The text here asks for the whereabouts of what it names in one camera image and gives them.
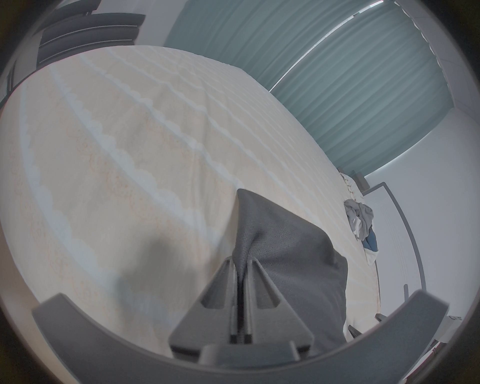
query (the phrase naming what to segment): pile of clothes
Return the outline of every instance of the pile of clothes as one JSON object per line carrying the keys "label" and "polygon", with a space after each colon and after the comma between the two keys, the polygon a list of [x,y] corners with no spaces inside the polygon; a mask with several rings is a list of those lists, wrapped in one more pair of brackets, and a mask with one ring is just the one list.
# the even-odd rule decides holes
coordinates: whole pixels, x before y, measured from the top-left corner
{"label": "pile of clothes", "polygon": [[344,201],[345,212],[352,232],[360,239],[365,248],[367,263],[372,265],[378,254],[377,238],[373,231],[373,210],[363,203],[357,203],[353,199]]}

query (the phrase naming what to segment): blue cloth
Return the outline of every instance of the blue cloth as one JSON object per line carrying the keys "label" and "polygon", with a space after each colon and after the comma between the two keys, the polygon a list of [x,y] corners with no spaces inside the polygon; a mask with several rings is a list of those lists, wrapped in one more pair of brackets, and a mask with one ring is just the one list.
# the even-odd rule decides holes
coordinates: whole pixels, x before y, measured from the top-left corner
{"label": "blue cloth", "polygon": [[369,249],[372,252],[378,252],[377,237],[375,236],[375,232],[373,231],[372,227],[370,227],[368,236],[361,243],[363,244],[364,248]]}

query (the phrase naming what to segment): gray cloth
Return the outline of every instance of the gray cloth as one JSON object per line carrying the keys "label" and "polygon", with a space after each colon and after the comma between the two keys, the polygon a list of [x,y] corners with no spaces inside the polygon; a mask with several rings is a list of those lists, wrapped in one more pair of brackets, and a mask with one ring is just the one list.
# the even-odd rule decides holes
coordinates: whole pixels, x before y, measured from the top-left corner
{"label": "gray cloth", "polygon": [[373,210],[365,204],[357,203],[353,199],[345,200],[343,205],[345,206],[345,212],[348,216],[348,222],[350,228],[355,231],[354,220],[358,217],[361,220],[359,227],[359,239],[364,241],[368,236],[368,231],[372,226]]}
{"label": "gray cloth", "polygon": [[237,196],[239,221],[232,258],[239,282],[248,258],[257,258],[314,334],[315,353],[346,343],[347,260],[312,223],[256,193],[240,189]]}

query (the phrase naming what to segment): bed sheet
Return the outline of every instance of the bed sheet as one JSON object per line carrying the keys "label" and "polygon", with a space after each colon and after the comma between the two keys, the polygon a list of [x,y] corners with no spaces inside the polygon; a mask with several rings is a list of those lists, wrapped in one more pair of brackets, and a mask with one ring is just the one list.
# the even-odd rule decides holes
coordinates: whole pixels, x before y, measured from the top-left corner
{"label": "bed sheet", "polygon": [[328,234],[348,260],[347,322],[376,324],[376,272],[350,230],[342,177],[238,68],[149,46],[76,55],[15,90],[0,146],[1,223],[39,301],[63,292],[170,356],[168,335],[231,255],[245,188]]}

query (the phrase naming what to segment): curtain fold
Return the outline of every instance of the curtain fold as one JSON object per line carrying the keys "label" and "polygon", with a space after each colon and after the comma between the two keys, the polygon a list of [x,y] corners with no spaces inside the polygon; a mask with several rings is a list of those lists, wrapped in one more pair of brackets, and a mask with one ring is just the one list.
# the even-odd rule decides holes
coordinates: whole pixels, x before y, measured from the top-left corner
{"label": "curtain fold", "polygon": [[[320,38],[372,2],[190,0],[166,46],[242,68],[270,89]],[[429,44],[393,1],[339,27],[272,94],[350,174],[394,159],[453,107]]]}

